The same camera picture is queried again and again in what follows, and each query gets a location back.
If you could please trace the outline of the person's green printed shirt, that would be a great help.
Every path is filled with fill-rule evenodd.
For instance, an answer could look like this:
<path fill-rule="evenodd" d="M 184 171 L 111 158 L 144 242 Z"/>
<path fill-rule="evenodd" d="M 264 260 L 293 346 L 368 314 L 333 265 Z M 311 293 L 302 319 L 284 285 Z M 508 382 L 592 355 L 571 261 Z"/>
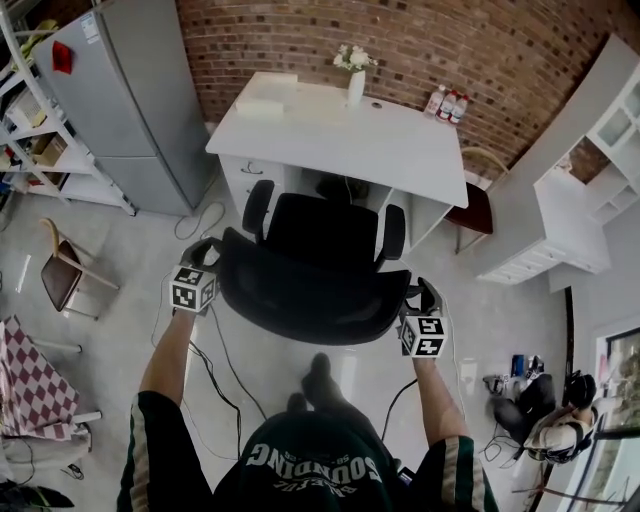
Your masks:
<path fill-rule="evenodd" d="M 427 451 L 404 482 L 374 439 L 307 411 L 263 423 L 210 487 L 180 408 L 156 392 L 133 401 L 117 512 L 498 512 L 474 442 Z"/>

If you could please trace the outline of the person's right forearm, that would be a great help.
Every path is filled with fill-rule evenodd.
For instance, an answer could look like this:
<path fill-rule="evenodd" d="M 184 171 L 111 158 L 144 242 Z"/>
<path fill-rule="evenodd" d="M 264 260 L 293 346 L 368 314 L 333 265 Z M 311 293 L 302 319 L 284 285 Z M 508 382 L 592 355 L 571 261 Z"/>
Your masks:
<path fill-rule="evenodd" d="M 433 359 L 414 358 L 427 443 L 468 437 L 469 430 Z"/>

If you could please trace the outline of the grey refrigerator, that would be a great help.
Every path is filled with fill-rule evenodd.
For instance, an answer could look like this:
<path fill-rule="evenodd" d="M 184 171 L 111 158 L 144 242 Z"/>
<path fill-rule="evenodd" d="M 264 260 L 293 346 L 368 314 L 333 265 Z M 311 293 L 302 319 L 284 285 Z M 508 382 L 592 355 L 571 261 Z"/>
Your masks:
<path fill-rule="evenodd" d="M 71 75 L 52 68 L 59 41 Z M 99 170 L 139 210 L 186 216 L 216 160 L 192 80 L 174 0 L 109 0 L 35 51 L 44 80 Z"/>

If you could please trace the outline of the brown cardboard box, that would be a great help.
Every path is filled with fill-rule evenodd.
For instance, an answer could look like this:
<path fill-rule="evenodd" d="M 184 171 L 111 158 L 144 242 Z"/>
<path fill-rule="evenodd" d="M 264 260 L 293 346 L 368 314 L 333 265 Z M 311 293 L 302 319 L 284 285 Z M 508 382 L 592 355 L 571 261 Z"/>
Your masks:
<path fill-rule="evenodd" d="M 54 167 L 67 148 L 59 134 L 43 134 L 31 139 L 31 157 L 35 164 Z"/>

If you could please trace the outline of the white desk with drawers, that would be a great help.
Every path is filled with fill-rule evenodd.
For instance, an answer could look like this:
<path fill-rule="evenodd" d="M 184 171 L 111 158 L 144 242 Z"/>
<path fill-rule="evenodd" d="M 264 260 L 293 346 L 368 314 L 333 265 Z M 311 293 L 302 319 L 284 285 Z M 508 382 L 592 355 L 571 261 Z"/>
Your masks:
<path fill-rule="evenodd" d="M 294 169 L 358 179 L 370 185 L 373 210 L 404 209 L 411 251 L 452 207 L 467 207 L 453 126 L 370 97 L 349 108 L 346 90 L 299 79 L 285 103 L 250 98 L 246 85 L 206 145 L 220 159 L 238 211 L 259 179 L 293 191 Z"/>

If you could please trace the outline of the spare grey gripper device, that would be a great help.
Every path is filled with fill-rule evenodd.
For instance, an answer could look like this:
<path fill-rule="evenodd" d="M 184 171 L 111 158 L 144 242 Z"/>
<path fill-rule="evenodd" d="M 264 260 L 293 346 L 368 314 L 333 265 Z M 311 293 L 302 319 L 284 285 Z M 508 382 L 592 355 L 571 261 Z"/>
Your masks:
<path fill-rule="evenodd" d="M 487 375 L 483 383 L 493 397 L 511 397 L 516 393 L 516 379 L 509 374 Z"/>

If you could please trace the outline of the red tag on refrigerator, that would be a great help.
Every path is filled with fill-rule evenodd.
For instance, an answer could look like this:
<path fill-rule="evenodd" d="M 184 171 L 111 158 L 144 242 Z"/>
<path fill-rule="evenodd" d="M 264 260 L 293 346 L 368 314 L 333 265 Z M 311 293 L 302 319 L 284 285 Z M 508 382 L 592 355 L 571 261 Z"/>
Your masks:
<path fill-rule="evenodd" d="M 51 49 L 52 68 L 56 72 L 71 75 L 73 70 L 73 51 L 65 44 L 54 41 Z"/>

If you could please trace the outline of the black office chair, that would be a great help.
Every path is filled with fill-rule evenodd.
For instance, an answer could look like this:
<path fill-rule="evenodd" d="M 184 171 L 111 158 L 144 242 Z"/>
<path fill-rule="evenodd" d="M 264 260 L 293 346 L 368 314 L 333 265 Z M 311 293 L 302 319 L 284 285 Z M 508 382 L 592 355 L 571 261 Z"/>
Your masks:
<path fill-rule="evenodd" d="M 253 324 L 316 345 L 369 343 L 395 323 L 410 286 L 407 270 L 384 272 L 402 256 L 406 221 L 296 193 L 271 199 L 274 183 L 249 194 L 242 229 L 225 230 L 218 273 L 226 303 Z"/>

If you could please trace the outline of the white and yellow appliance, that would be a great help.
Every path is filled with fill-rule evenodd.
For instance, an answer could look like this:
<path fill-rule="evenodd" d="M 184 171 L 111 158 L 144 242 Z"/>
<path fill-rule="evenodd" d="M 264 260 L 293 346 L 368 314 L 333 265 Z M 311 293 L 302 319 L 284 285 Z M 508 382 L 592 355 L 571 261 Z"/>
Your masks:
<path fill-rule="evenodd" d="M 28 89 L 19 93 L 9 104 L 6 117 L 21 131 L 39 127 L 46 113 Z"/>

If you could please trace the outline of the wooden chair with brown seat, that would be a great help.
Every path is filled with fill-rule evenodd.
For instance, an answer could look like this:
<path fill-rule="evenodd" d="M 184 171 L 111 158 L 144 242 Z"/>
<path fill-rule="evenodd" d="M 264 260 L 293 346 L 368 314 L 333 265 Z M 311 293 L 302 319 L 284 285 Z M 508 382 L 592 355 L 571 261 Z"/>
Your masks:
<path fill-rule="evenodd" d="M 481 189 L 477 185 L 467 183 L 467 207 L 452 207 L 445 215 L 444 219 L 456 226 L 455 254 L 465 252 L 485 237 L 493 234 L 493 213 L 489 192 L 506 178 L 510 172 L 499 157 L 487 149 L 481 147 L 464 147 L 461 149 L 461 154 L 482 157 L 488 162 L 495 164 L 501 170 L 501 174 L 487 189 Z M 474 231 L 478 236 L 466 245 L 462 245 L 462 229 Z"/>
<path fill-rule="evenodd" d="M 58 313 L 98 321 L 98 312 L 85 312 L 71 306 L 77 294 L 81 293 L 81 282 L 89 278 L 116 291 L 120 290 L 120 286 L 85 263 L 82 256 L 92 265 L 97 263 L 98 257 L 61 232 L 51 218 L 40 218 L 39 224 L 47 229 L 51 237 L 51 255 L 42 267 L 40 277 L 54 309 Z"/>

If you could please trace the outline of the white vase with white flowers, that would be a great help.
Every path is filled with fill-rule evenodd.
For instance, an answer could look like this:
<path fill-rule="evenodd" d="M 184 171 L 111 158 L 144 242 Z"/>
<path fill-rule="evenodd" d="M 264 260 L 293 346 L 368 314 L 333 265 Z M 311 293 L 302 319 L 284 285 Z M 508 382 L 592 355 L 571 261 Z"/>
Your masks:
<path fill-rule="evenodd" d="M 333 59 L 333 65 L 350 74 L 347 106 L 355 108 L 364 95 L 366 69 L 377 66 L 378 61 L 361 46 L 342 44 Z"/>

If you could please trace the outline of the white bookcase cabinet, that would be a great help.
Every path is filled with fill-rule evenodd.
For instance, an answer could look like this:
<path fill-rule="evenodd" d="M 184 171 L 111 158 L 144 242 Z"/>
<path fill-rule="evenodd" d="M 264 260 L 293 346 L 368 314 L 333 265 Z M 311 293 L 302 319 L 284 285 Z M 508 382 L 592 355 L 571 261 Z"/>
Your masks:
<path fill-rule="evenodd" d="M 611 266 L 604 226 L 640 200 L 640 55 L 610 35 L 546 131 L 489 195 L 476 278 L 517 285 L 559 264 Z"/>

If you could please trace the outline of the white metal shelving rack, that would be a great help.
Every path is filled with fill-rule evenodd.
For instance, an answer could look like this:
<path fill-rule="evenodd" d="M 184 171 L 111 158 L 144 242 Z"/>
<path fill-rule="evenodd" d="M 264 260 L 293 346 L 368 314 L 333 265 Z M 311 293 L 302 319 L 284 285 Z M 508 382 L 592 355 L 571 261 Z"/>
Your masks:
<path fill-rule="evenodd" d="M 64 18 L 42 12 L 48 0 L 0 0 L 0 194 L 34 194 L 66 204 L 83 201 L 136 213 L 118 186 L 102 173 L 95 157 L 75 129 L 65 109 L 44 81 L 45 66 L 35 51 L 51 41 Z M 12 100 L 28 89 L 46 113 L 36 128 L 18 130 L 6 117 Z M 67 148 L 54 167 L 35 164 L 31 139 L 59 134 Z"/>

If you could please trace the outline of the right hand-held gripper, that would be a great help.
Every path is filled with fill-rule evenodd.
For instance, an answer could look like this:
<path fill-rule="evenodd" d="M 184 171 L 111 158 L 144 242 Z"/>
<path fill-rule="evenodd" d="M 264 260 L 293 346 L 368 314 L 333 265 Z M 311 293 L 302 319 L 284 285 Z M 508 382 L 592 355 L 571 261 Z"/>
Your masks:
<path fill-rule="evenodd" d="M 403 301 L 398 335 L 403 356 L 439 358 L 447 342 L 447 318 L 442 314 L 443 298 L 424 278 L 410 285 Z"/>

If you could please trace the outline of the large white box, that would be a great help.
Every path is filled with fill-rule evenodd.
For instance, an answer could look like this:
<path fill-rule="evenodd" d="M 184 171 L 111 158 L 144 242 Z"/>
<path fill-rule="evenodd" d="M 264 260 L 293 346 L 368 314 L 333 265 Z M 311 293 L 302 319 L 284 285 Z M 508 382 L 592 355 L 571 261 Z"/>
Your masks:
<path fill-rule="evenodd" d="M 285 103 L 298 86 L 298 75 L 256 72 L 245 87 L 250 98 Z"/>

